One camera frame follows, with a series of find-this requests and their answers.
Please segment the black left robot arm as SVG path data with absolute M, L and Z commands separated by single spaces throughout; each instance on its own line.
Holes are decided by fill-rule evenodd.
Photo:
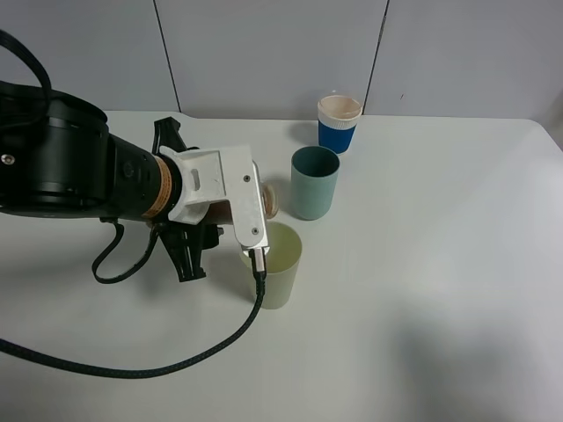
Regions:
M 106 115 L 96 106 L 41 88 L 1 84 L 1 211 L 40 218 L 98 218 L 115 228 L 113 241 L 99 254 L 96 272 L 124 235 L 122 221 L 147 222 L 150 236 L 142 257 L 126 272 L 96 279 L 125 280 L 149 260 L 162 243 L 182 282 L 205 277 L 203 251 L 217 247 L 222 229 L 215 224 L 171 222 L 179 201 L 181 176 L 159 152 L 186 152 L 180 124 L 172 117 L 156 121 L 151 150 L 110 133 Z

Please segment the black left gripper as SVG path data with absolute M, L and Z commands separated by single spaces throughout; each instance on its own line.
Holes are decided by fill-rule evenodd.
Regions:
M 151 153 L 159 155 L 161 147 L 179 153 L 197 149 L 186 146 L 179 134 L 180 127 L 173 117 L 156 120 Z M 188 206 L 187 221 L 172 220 L 168 216 L 171 209 L 165 206 L 149 208 L 149 250 L 153 251 L 160 240 L 180 282 L 203 279 L 206 273 L 201 267 L 201 253 L 219 244 L 222 234 L 219 226 L 229 223 L 229 207 Z

